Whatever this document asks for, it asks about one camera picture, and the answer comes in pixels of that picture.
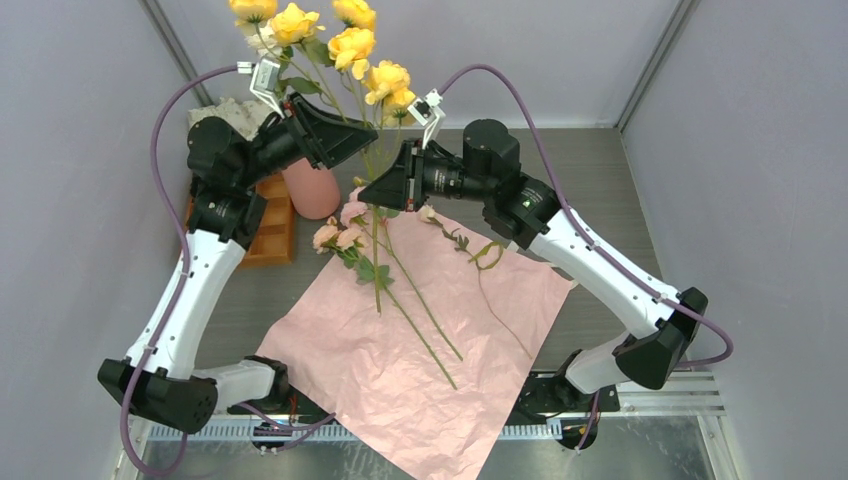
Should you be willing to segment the purple and pink wrapping paper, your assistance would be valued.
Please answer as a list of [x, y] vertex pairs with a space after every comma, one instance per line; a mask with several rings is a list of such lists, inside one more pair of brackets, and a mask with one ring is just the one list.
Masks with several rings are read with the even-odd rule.
[[331, 259], [258, 354], [289, 367], [291, 384], [417, 479], [474, 479], [512, 410], [572, 283], [546, 263], [431, 208], [390, 232], [458, 361], [411, 288], [396, 292], [458, 389], [453, 391], [393, 307], [379, 314], [371, 285]]

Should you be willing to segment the white rose stem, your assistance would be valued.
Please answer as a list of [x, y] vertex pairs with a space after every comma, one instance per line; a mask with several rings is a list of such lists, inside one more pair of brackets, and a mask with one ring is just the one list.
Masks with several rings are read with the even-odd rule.
[[247, 45], [260, 56], [278, 56], [281, 47], [273, 37], [273, 30], [267, 22], [247, 23], [243, 27]]

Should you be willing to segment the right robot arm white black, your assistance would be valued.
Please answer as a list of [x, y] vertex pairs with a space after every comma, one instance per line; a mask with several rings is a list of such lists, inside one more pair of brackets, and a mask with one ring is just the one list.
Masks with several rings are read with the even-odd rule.
[[556, 382], [565, 409], [580, 410], [594, 392], [625, 381], [662, 389], [697, 333], [706, 295], [651, 278], [595, 237], [550, 186], [522, 173], [520, 143], [502, 123], [476, 120], [463, 134], [461, 155], [434, 141], [403, 141], [360, 200], [397, 211], [419, 211], [431, 196], [480, 201], [493, 231], [564, 270], [618, 317], [625, 334], [577, 352]]

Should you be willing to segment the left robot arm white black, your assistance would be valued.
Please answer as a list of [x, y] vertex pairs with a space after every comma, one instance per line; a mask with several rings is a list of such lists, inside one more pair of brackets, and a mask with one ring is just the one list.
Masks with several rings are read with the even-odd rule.
[[292, 397], [284, 364], [249, 356], [236, 364], [199, 370], [195, 359], [217, 300], [250, 249], [266, 210], [258, 184], [307, 160], [329, 169], [373, 143], [377, 132], [291, 94], [252, 138], [210, 116], [189, 130], [187, 164], [192, 207], [180, 227], [180, 258], [159, 304], [121, 359], [105, 360], [99, 383], [132, 415], [194, 434], [217, 412], [255, 401], [265, 411], [285, 409]]

